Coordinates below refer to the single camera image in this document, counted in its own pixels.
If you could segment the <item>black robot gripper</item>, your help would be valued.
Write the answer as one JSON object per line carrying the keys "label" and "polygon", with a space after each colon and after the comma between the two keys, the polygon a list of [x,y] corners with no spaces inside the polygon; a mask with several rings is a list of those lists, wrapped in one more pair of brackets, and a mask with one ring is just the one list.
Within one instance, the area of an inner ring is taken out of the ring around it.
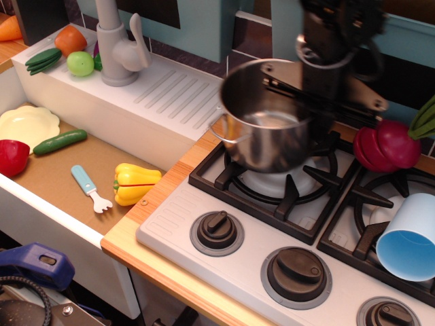
{"label": "black robot gripper", "polygon": [[293,117],[310,117],[309,156],[332,153],[339,134],[335,118],[377,125],[387,101],[368,83],[383,72],[373,37],[383,32],[382,1],[301,1],[302,33],[298,62],[262,64],[268,108]]}

